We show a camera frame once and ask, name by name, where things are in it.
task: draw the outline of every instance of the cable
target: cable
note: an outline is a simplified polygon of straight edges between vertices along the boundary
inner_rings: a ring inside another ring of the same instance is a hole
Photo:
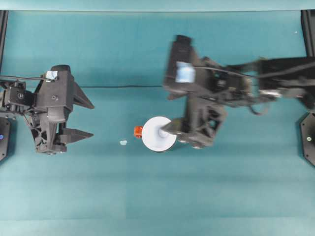
[[[81,86],[81,88],[125,89],[125,88],[161,88],[162,85],[121,85],[121,86]]]
[[[19,76],[12,76],[12,75],[0,75],[0,78],[17,79],[17,80],[47,80],[50,82],[55,81],[55,80],[43,78],[43,77],[19,77]]]
[[[294,72],[297,72],[297,71],[300,71],[300,70],[305,70],[305,69],[308,69],[308,68],[312,68],[314,66],[315,66],[315,61],[310,62],[310,63],[306,63],[306,64],[302,64],[302,65],[297,65],[297,66],[291,67],[291,68],[286,69],[286,70],[281,70],[281,71],[261,74],[261,75],[258,75],[258,76],[247,75],[247,74],[243,74],[243,73],[240,73],[240,72],[235,72],[235,71],[230,71],[230,70],[225,70],[225,69],[219,69],[219,68],[210,67],[210,66],[194,66],[194,68],[214,70],[214,71],[225,72],[225,73],[228,73],[228,74],[233,74],[233,75],[238,75],[238,76],[245,76],[245,77],[252,77],[252,78],[263,79],[263,78],[272,77],[272,76],[280,76],[280,75],[291,74],[291,73],[294,73]]]
[[[228,73],[228,74],[233,74],[233,75],[238,75],[238,76],[246,76],[246,77],[256,78],[256,76],[254,76],[254,75],[246,75],[246,74],[243,74],[243,73],[240,73],[240,72],[224,70],[224,69],[219,69],[219,68],[209,67],[209,66],[194,66],[194,68],[206,69],[206,70],[215,70],[215,71],[225,72],[225,73]]]
[[[263,110],[261,112],[258,112],[254,109],[254,107],[252,107],[252,105],[249,105],[248,108],[250,109],[250,111],[256,115],[256,116],[262,116],[268,113],[269,110],[269,103],[265,103],[265,107],[263,108]]]

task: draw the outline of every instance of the wire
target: wire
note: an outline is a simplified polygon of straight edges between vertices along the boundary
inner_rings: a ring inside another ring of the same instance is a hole
[[[121,86],[82,86],[81,88],[93,89],[125,89],[125,88],[161,88],[162,85],[121,85]]]
[[[0,75],[0,78],[17,79],[17,80],[47,80],[50,82],[55,81],[55,80],[44,78],[44,77],[19,77],[19,76],[12,76],[12,75]]]
[[[314,66],[315,66],[315,61],[310,62],[310,63],[306,63],[306,64],[302,64],[302,65],[297,65],[297,66],[291,67],[291,68],[286,69],[286,70],[281,70],[281,71],[261,74],[261,75],[258,75],[258,76],[247,75],[247,74],[243,74],[243,73],[240,73],[240,72],[235,72],[235,71],[230,71],[230,70],[225,70],[225,69],[219,69],[219,68],[210,67],[210,66],[194,66],[194,68],[214,70],[214,71],[225,72],[225,73],[228,73],[228,74],[233,74],[233,75],[238,75],[238,76],[245,76],[245,77],[252,77],[252,78],[263,79],[263,78],[272,77],[272,76],[280,76],[280,75],[291,74],[291,73],[294,73],[294,72],[297,72],[297,71],[300,71],[300,70],[305,70],[305,69],[308,69],[308,68],[312,68]]]
[[[246,76],[246,77],[256,78],[256,76],[254,76],[254,75],[246,75],[246,74],[243,74],[240,72],[235,72],[235,71],[231,71],[231,70],[224,70],[224,69],[219,69],[219,68],[209,67],[209,66],[194,66],[194,68],[206,69],[206,70],[215,70],[215,71],[225,72],[228,74],[233,74],[233,75],[238,75],[238,76]]]
[[[265,107],[263,108],[263,110],[261,112],[258,112],[254,109],[254,107],[252,105],[249,105],[248,108],[250,109],[250,111],[256,115],[256,116],[262,116],[268,113],[269,110],[269,103],[265,103]]]

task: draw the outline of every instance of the teal table surface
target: teal table surface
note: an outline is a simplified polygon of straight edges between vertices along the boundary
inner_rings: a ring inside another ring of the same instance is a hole
[[[205,12],[313,9],[313,0],[1,0],[0,9],[28,11]]]
[[[305,55],[299,11],[10,12],[1,73],[70,64],[95,109],[75,107],[68,127],[94,136],[40,155],[23,119],[12,121],[1,236],[314,235],[315,168],[302,156],[297,100],[262,117],[227,108],[215,145],[201,150],[155,153],[133,137],[151,117],[180,117],[185,101],[167,101],[163,88],[106,86],[161,85],[178,33],[223,64]]]

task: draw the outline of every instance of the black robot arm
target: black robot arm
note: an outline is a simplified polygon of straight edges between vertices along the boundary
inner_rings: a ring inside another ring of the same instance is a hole
[[[42,75],[34,92],[26,90],[26,83],[19,80],[1,80],[0,86],[3,88],[0,94],[0,116],[23,116],[31,129],[36,152],[66,152],[66,144],[93,135],[66,127],[73,104],[94,108],[74,81],[70,66],[53,66]]]
[[[260,59],[241,65],[221,66],[209,58],[200,59],[191,39],[178,35],[173,42],[163,86],[169,99],[186,96],[184,117],[162,129],[178,135],[195,148],[211,146],[225,120],[224,106],[247,106],[255,115],[263,112],[254,104],[268,104],[277,98],[296,98],[315,110],[315,58]]]

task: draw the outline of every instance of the small orange block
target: small orange block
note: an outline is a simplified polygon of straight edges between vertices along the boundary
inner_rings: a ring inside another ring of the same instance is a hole
[[[136,138],[141,139],[142,138],[142,126],[135,126],[135,128],[133,129],[133,135]]]

